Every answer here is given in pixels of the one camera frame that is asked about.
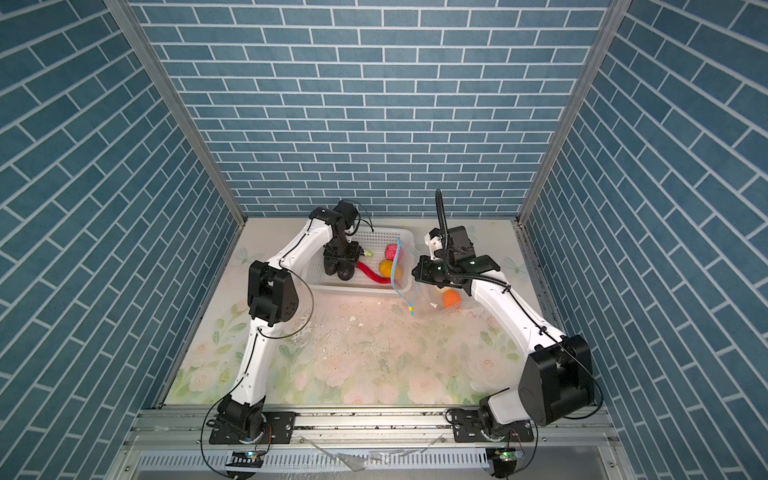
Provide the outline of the yellow lemon food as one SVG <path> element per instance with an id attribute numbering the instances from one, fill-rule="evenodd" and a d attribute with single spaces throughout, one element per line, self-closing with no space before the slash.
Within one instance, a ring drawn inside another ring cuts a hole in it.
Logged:
<path id="1" fill-rule="evenodd" d="M 383 260 L 379 263 L 379 273 L 387 279 L 394 278 L 399 281 L 402 278 L 401 267 L 393 260 Z"/>

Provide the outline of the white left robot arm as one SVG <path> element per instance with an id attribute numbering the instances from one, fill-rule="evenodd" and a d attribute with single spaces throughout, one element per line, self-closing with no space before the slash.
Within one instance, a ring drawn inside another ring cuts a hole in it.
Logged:
<path id="1" fill-rule="evenodd" d="M 300 275 L 317 254 L 323 269 L 342 281 L 353 278 L 364 249 L 350 236 L 356 233 L 361 215 L 356 205 L 341 200 L 333 208 L 317 207 L 303 230 L 289 244 L 265 261 L 248 268 L 246 303 L 250 326 L 235 385 L 215 402 L 210 427 L 225 428 L 236 443 L 256 444 L 268 430 L 263 408 L 269 365 L 282 332 L 300 313 L 297 286 L 308 288 Z"/>

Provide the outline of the clear zip top bag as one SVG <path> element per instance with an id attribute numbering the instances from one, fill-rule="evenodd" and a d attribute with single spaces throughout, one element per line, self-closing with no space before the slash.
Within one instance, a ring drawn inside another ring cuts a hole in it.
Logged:
<path id="1" fill-rule="evenodd" d="M 401 240 L 386 247 L 385 257 L 390 266 L 387 270 L 381 268 L 381 274 L 405 303 L 411 317 L 469 307 L 468 295 L 460 287 L 449 285 L 440 261 L 433 262 L 429 255 L 418 255 L 407 249 Z"/>

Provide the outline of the small orange tangerine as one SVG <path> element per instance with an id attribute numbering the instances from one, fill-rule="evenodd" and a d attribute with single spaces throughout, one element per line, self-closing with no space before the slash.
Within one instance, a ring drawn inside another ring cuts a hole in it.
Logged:
<path id="1" fill-rule="evenodd" d="M 458 309 L 462 305 L 462 296 L 456 290 L 445 290 L 442 293 L 442 305 L 444 309 Z"/>

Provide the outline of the black avocado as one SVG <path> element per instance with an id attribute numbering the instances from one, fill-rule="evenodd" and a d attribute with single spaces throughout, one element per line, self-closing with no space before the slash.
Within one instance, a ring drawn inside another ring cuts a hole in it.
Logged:
<path id="1" fill-rule="evenodd" d="M 328 276 L 333 276 L 338 271 L 338 261 L 331 259 L 331 258 L 325 258 L 324 259 L 324 271 L 325 274 Z"/>
<path id="2" fill-rule="evenodd" d="M 342 281 L 349 281 L 353 278 L 356 270 L 356 262 L 352 261 L 339 261 L 337 268 L 337 276 Z"/>

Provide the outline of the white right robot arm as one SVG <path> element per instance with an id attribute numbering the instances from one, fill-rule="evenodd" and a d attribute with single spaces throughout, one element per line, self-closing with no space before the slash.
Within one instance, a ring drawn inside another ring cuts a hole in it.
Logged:
<path id="1" fill-rule="evenodd" d="M 491 440 L 530 422 L 546 426 L 572 418 L 595 401 L 590 348 L 538 314 L 512 287 L 488 255 L 478 256 L 462 226 L 437 227 L 425 236 L 429 249 L 412 270 L 414 279 L 438 288 L 462 290 L 485 307 L 525 354 L 518 384 L 479 402 L 481 431 Z"/>

